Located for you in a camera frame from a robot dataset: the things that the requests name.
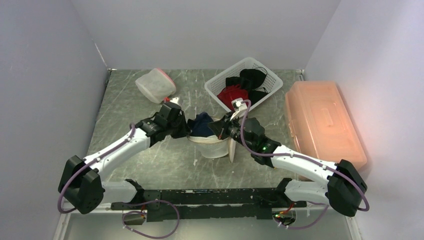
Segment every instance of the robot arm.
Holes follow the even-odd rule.
[[[65,197],[82,214],[87,214],[101,203],[131,202],[137,199],[141,186],[127,179],[123,182],[102,182],[120,164],[133,155],[148,149],[171,135],[172,138],[187,136],[189,128],[179,99],[174,98],[162,105],[152,117],[131,126],[131,130],[116,142],[92,155],[80,159],[73,156],[67,160],[58,191],[59,211],[61,198]]]
[[[245,120],[242,138],[241,125],[238,122],[241,115],[241,111],[227,113],[219,121],[210,123],[209,128],[221,139],[230,137],[240,144],[246,144],[257,163],[287,169],[312,180],[304,182],[284,178],[275,190],[272,190],[279,204],[289,206],[293,202],[309,201],[331,205],[345,216],[353,217],[356,214],[367,186],[350,162],[323,161],[282,146],[265,136],[265,129],[256,118]],[[164,103],[154,116],[132,125],[126,135],[105,149],[84,159],[71,157],[66,162],[58,187],[59,211],[62,210],[63,197],[82,214],[91,212],[100,203],[146,202],[145,190],[135,181],[127,179],[123,182],[102,182],[101,179],[112,173],[121,163],[162,141],[167,135],[175,139],[182,138],[187,136],[189,131],[178,99],[173,99]],[[347,176],[348,180],[336,172]],[[359,186],[362,195],[352,183]]]
[[[293,151],[265,136],[265,129],[256,118],[244,116],[240,125],[239,117],[249,108],[242,99],[232,103],[236,112],[227,113],[222,119],[209,123],[209,128],[218,138],[230,137],[244,145],[261,165],[290,170],[313,181],[284,178],[276,188],[280,201],[327,204],[345,216],[355,216],[357,210],[361,209],[359,205],[362,199],[365,200],[367,185],[352,163],[344,159],[340,163],[324,161]]]

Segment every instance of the orange plastic box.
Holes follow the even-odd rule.
[[[352,121],[333,81],[297,81],[285,94],[292,148],[331,162],[367,163]]]

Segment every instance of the gray wall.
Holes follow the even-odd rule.
[[[59,179],[87,152],[106,74],[69,0],[0,1],[0,239],[52,239]]]
[[[340,0],[72,0],[115,69],[303,69]]]
[[[306,67],[338,83],[369,157],[364,240],[423,239],[424,1],[342,0]]]

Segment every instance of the red cloth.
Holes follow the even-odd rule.
[[[219,94],[218,99],[221,100],[231,111],[234,107],[231,101],[242,98],[243,100],[249,99],[248,91],[240,88],[240,84],[225,87]]]

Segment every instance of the gray marble surface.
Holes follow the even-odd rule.
[[[150,70],[114,70],[110,76],[96,120],[88,154],[97,152],[118,140],[129,129],[129,123],[151,117],[161,105],[149,101],[138,90],[135,80]],[[175,97],[182,97],[187,119],[207,112],[221,117],[226,112],[204,89],[204,84],[222,70],[165,70],[176,84]],[[283,106],[285,93],[296,80],[294,70],[274,70],[283,87],[249,114],[265,127],[265,134],[288,145]],[[234,162],[229,157],[207,159],[186,138],[169,136],[142,151],[103,181],[133,179],[145,189],[210,189],[276,187],[282,178],[297,179],[297,174],[257,164],[247,150],[237,145]]]

